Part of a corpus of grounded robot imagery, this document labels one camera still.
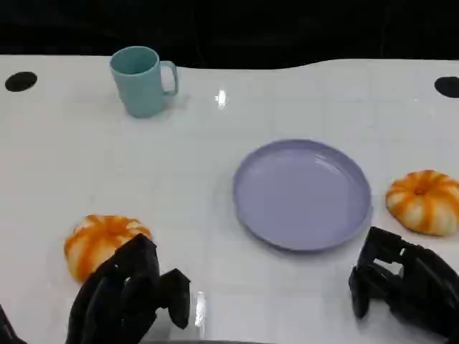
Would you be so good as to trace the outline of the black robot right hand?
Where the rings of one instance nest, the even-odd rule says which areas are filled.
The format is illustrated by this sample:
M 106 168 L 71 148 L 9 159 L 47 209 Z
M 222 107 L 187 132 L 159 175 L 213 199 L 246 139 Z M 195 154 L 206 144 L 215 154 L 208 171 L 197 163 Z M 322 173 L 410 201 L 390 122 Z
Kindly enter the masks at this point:
M 392 314 L 431 333 L 458 342 L 458 273 L 434 251 L 401 236 L 370 228 L 349 277 L 357 319 L 371 299 L 385 301 Z

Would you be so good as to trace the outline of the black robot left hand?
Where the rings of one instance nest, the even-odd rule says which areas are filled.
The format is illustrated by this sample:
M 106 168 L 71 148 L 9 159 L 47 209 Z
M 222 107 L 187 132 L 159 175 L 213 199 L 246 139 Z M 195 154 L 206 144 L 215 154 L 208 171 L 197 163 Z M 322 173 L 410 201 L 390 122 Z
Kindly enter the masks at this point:
M 138 234 L 103 262 L 73 302 L 67 343 L 139 343 L 166 309 L 175 326 L 189 324 L 190 281 L 178 269 L 161 274 L 156 245 Z

